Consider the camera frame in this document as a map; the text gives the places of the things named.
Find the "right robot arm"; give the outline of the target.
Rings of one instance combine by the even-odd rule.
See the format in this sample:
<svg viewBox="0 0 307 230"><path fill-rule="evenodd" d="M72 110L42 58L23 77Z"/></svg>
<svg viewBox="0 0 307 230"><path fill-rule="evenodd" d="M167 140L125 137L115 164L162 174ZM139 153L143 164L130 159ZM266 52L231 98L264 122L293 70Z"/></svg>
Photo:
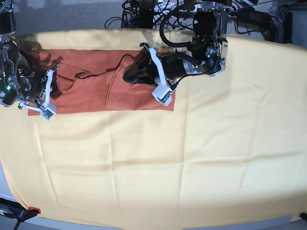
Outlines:
<svg viewBox="0 0 307 230"><path fill-rule="evenodd" d="M58 66L43 74L35 74L32 59L20 49L12 35L16 22L12 0L0 2L0 104L12 106L19 101L21 108L48 110L53 74Z"/></svg>

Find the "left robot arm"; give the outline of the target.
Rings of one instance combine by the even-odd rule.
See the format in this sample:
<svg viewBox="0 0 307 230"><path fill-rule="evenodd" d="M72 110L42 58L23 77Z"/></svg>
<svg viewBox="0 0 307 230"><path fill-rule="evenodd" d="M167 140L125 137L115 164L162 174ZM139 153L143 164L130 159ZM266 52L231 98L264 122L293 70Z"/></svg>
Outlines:
<svg viewBox="0 0 307 230"><path fill-rule="evenodd" d="M130 84L146 84L158 86L166 81L169 86L176 86L179 81L188 76L214 76L225 69L227 55L227 17L228 5L225 0L203 0L201 7L193 17L194 35L191 41L174 43L167 39L164 25L174 14L187 11L186 1L172 9L160 23L159 35L162 41L172 48L185 48L186 51L157 56L161 62L164 75L159 76L158 67L150 55L149 46L141 43L142 57L124 72L123 80Z"/></svg>

